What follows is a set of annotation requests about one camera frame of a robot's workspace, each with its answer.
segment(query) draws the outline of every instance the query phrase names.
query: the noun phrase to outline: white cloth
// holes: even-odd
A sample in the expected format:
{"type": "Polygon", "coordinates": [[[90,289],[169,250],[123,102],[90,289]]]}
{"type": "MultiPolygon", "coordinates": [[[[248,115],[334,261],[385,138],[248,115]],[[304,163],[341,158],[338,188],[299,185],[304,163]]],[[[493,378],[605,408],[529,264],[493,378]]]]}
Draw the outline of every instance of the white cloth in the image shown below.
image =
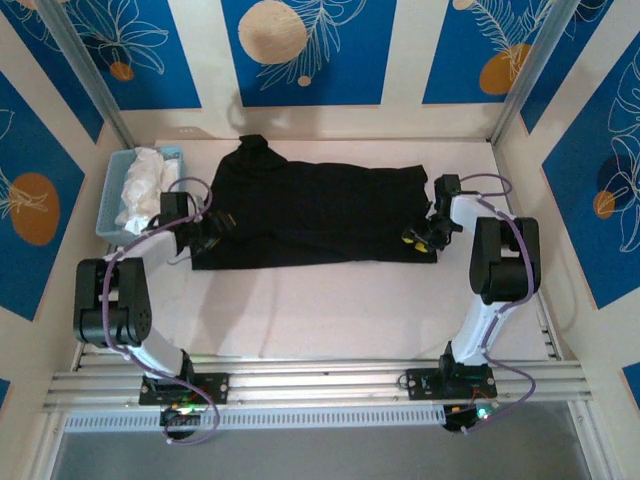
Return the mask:
{"type": "Polygon", "coordinates": [[[165,160],[153,148],[136,148],[136,160],[127,171],[122,190],[125,209],[116,217],[116,224],[140,235],[149,221],[160,213],[160,193],[167,191],[178,178],[178,160],[165,160]]]}

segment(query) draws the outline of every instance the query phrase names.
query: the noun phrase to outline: gray floor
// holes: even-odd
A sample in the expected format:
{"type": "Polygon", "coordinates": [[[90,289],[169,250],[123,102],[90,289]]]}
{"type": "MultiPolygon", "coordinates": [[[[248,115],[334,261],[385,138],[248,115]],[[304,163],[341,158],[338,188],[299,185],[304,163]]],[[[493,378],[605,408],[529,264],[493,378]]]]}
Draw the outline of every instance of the gray floor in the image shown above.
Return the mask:
{"type": "Polygon", "coordinates": [[[220,432],[197,447],[160,434],[67,434],[56,480],[585,479],[568,409],[527,404],[468,437],[441,427],[220,432]]]}

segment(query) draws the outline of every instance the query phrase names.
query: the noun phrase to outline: white table surface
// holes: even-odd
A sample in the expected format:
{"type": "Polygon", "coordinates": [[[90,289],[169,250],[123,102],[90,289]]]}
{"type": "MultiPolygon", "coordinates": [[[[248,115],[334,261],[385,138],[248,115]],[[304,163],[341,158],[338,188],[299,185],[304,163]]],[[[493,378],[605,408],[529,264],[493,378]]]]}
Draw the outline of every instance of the white table surface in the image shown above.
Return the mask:
{"type": "MultiPolygon", "coordinates": [[[[187,174],[211,183],[231,140],[158,141],[180,145],[187,174]]],[[[496,173],[491,147],[454,141],[273,141],[289,160],[367,167],[424,165],[432,181],[496,173]]],[[[493,179],[465,187],[496,191],[493,179]]],[[[190,185],[189,191],[203,193],[190,185]]],[[[506,209],[503,199],[496,204],[506,209]]],[[[471,304],[472,235],[455,234],[437,264],[352,262],[244,271],[191,271],[189,261],[149,279],[154,326],[190,354],[261,358],[437,358],[471,304]]],[[[536,302],[514,312],[493,348],[495,358],[545,360],[536,302]]]]}

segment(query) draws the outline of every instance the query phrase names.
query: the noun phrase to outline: wallpaper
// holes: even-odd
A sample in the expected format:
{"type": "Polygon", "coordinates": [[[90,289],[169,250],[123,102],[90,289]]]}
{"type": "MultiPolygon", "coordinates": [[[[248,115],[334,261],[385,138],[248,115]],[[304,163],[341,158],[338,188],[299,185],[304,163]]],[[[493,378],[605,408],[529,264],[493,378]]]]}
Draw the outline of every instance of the wallpaper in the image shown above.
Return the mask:
{"type": "Polygon", "coordinates": [[[7,393],[9,393],[10,385],[11,382],[0,378],[0,414],[2,413],[2,405],[4,404],[4,399],[7,398],[7,393]]]}
{"type": "Polygon", "coordinates": [[[627,379],[633,399],[636,401],[638,409],[640,409],[640,363],[626,366],[622,371],[627,379]]]}
{"type": "Polygon", "coordinates": [[[395,0],[222,0],[245,107],[377,105],[395,0]]]}
{"type": "Polygon", "coordinates": [[[614,0],[582,0],[520,114],[531,133],[614,0]]]}
{"type": "MultiPolygon", "coordinates": [[[[529,130],[613,0],[582,0],[523,111],[529,130]]],[[[424,104],[502,102],[553,0],[450,0],[424,104]]]]}
{"type": "Polygon", "coordinates": [[[598,308],[640,286],[640,35],[543,164],[598,308]]]}
{"type": "Polygon", "coordinates": [[[33,320],[84,173],[0,74],[0,306],[33,320]]]}
{"type": "MultiPolygon", "coordinates": [[[[200,108],[166,0],[70,0],[69,19],[121,110],[200,108]]],[[[28,0],[0,9],[95,141],[102,119],[28,0]]]]}

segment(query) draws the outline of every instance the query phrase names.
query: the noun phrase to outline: light blue basket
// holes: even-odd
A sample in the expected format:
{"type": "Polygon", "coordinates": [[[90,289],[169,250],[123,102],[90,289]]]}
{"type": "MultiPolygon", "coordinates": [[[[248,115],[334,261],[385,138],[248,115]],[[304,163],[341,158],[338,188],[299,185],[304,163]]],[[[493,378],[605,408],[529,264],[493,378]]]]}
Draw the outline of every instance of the light blue basket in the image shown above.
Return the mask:
{"type": "MultiPolygon", "coordinates": [[[[184,158],[181,147],[159,147],[157,150],[162,153],[165,160],[178,160],[178,178],[184,176],[184,158]]],[[[98,222],[96,223],[96,235],[104,238],[113,245],[124,246],[137,238],[131,232],[123,230],[120,225],[116,225],[116,217],[125,209],[121,195],[124,189],[124,182],[127,179],[127,171],[136,159],[134,150],[121,150],[114,152],[109,160],[107,177],[102,188],[102,199],[100,200],[100,211],[98,212],[98,222]]],[[[181,183],[176,190],[184,191],[185,184],[181,183]]]]}

